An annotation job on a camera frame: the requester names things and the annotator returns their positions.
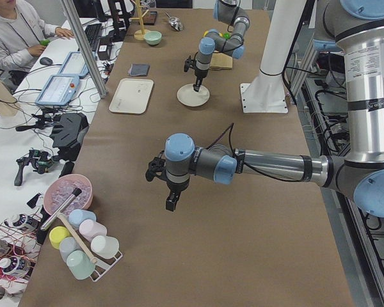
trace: person's hand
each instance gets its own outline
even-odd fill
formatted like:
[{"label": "person's hand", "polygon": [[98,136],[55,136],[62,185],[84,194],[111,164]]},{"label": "person's hand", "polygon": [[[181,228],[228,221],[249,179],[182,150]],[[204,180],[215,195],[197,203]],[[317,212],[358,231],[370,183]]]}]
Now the person's hand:
[{"label": "person's hand", "polygon": [[56,28],[56,35],[59,37],[67,37],[68,39],[74,37],[74,34],[71,30],[60,27]]},{"label": "person's hand", "polygon": [[27,51],[32,55],[32,56],[41,56],[41,53],[45,50],[46,46],[43,45],[35,45],[30,48],[27,48]]}]

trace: yellow cup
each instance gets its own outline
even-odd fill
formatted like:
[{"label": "yellow cup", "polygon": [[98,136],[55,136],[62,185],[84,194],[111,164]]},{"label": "yellow cup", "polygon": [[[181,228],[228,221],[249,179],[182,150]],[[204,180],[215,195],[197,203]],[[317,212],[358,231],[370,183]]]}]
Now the yellow cup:
[{"label": "yellow cup", "polygon": [[54,227],[50,231],[50,243],[55,249],[60,249],[60,243],[67,237],[71,237],[71,233],[64,226]]}]

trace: white round plate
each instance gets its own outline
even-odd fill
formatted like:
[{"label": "white round plate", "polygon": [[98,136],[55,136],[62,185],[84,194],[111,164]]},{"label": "white round plate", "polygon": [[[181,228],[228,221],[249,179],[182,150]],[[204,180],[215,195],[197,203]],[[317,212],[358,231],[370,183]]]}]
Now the white round plate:
[{"label": "white round plate", "polygon": [[201,85],[199,92],[195,92],[193,84],[187,84],[178,90],[177,97],[179,102],[185,106],[199,107],[208,101],[209,90]]}]

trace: keyboard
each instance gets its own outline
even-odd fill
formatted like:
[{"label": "keyboard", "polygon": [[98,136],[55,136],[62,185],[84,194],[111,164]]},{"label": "keyboard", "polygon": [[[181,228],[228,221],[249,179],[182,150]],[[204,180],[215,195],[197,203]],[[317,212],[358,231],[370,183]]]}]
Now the keyboard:
[{"label": "keyboard", "polygon": [[97,52],[98,42],[100,40],[100,31],[102,24],[89,24],[85,28],[85,35],[87,37],[88,43],[90,43],[90,47],[92,51]]}]

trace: gray pole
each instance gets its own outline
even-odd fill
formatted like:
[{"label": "gray pole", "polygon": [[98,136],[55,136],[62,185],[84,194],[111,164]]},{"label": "gray pole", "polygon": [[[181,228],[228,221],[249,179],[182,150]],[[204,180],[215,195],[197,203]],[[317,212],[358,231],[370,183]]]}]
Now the gray pole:
[{"label": "gray pole", "polygon": [[90,71],[91,78],[95,84],[95,87],[101,98],[104,98],[107,95],[107,89],[105,87],[104,81],[101,78],[101,74],[98,71],[97,63],[94,60],[90,44],[86,38],[81,22],[79,21],[78,13],[76,7],[74,6],[72,0],[61,0],[61,5],[67,20],[70,23],[71,30],[74,32],[76,41],[83,55],[84,61]]}]

